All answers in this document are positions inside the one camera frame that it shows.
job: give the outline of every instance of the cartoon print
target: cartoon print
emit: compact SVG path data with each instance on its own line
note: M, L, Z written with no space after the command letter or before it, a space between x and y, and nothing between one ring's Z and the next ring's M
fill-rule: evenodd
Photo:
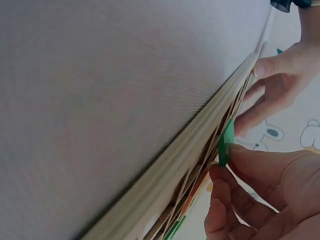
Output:
M275 141L281 141L285 134L279 127L269 125L264 120L258 126L251 128L244 137L237 137L236 141L248 145L252 150L268 152L267 145L262 142L264 136Z
M320 153L320 123L311 119L307 127L302 131L300 144L305 150Z

